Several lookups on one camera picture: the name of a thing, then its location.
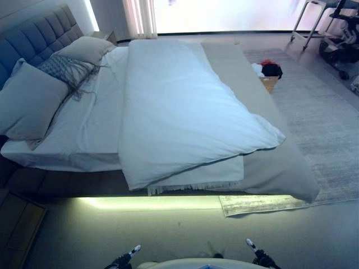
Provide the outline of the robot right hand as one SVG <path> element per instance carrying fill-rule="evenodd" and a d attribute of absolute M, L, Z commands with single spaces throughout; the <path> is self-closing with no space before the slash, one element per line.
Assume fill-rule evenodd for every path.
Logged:
<path fill-rule="evenodd" d="M 280 267 L 274 262 L 274 260 L 262 249 L 258 249 L 254 242 L 246 238 L 246 244 L 250 247 L 250 249 L 255 254 L 255 259 L 253 260 L 253 263 L 262 267 L 266 268 L 277 268 L 280 269 Z"/>

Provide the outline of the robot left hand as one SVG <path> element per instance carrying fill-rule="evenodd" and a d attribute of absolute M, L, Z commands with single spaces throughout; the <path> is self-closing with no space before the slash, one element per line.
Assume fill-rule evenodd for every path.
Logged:
<path fill-rule="evenodd" d="M 141 250 L 141 245 L 135 246 L 131 251 L 117 257 L 111 264 L 105 268 L 132 268 L 130 260 Z"/>

